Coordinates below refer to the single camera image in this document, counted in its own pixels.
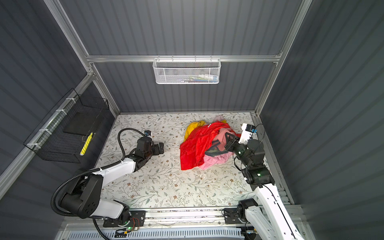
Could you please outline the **dusty pink patched cloth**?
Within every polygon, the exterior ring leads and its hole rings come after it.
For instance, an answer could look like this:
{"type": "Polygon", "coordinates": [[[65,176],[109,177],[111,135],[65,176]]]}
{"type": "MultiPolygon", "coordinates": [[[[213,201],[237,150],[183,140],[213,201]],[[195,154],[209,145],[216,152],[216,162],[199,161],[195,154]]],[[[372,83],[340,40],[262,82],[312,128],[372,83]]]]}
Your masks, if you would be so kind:
{"type": "Polygon", "coordinates": [[[229,128],[220,129],[219,133],[215,136],[214,140],[219,140],[224,148],[226,145],[225,133],[231,133],[231,134],[237,135],[232,129],[229,129],[229,128]]]}

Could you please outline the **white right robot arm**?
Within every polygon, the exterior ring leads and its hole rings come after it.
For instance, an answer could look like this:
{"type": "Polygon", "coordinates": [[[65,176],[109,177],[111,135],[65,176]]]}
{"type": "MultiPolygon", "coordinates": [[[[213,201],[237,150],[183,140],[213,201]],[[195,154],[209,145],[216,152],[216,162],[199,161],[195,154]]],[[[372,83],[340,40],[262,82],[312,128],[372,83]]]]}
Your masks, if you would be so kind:
{"type": "Polygon", "coordinates": [[[302,240],[303,236],[291,219],[275,180],[264,164],[263,143],[256,139],[243,142],[230,133],[226,133],[225,137],[225,149],[234,153],[245,166],[241,172],[255,193],[252,198],[239,201],[239,219],[250,223],[262,240],[302,240]]]}

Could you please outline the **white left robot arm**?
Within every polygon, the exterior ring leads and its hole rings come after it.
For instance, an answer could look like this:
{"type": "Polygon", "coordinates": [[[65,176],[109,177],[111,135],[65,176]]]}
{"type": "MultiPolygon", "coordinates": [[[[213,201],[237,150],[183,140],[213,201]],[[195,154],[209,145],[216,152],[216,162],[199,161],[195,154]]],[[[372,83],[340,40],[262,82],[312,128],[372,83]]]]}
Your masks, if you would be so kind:
{"type": "Polygon", "coordinates": [[[129,154],[122,149],[120,161],[91,169],[65,181],[52,196],[55,211],[70,217],[108,218],[127,222],[130,207],[117,200],[102,199],[102,190],[116,179],[137,172],[152,156],[164,153],[164,143],[155,144],[150,137],[141,137],[129,154]]]}

